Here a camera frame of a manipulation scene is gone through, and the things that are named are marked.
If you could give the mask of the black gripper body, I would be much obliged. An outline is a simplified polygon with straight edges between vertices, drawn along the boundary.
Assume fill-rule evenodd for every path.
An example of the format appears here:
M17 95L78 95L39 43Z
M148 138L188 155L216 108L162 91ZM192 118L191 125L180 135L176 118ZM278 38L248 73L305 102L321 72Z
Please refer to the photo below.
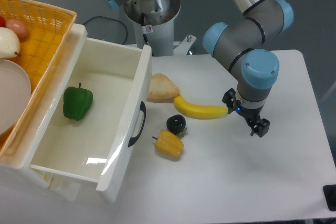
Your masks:
M249 109L241 103L241 100L233 101L234 111L243 117L247 125L264 125L264 121L260 118L263 105L257 108Z

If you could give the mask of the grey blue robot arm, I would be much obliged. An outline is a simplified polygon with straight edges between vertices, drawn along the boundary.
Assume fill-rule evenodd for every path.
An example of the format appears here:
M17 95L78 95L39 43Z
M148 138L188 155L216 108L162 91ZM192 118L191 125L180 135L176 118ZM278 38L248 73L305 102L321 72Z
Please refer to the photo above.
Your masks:
M104 0L112 8L123 7L132 21L139 48L148 45L154 56L171 56L174 19L180 0ZM279 60L262 44L283 33L293 22L292 7L284 0L234 0L244 19L229 26L212 25L203 37L203 47L238 82L228 90L223 103L229 112L242 116L252 135L264 136L270 127L260 117L268 94L277 80Z

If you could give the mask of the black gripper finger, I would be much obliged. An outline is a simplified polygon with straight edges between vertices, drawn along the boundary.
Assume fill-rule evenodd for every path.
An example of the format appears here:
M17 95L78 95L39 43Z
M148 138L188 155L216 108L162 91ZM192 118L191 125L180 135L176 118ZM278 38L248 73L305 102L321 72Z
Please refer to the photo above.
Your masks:
M236 103L236 92L233 88L229 89L224 93L222 102L226 105L228 109L227 114L231 114L232 112L234 112Z
M250 120L249 126L251 128L250 136L257 135L259 137L263 137L269 131L270 121L257 116L255 119Z

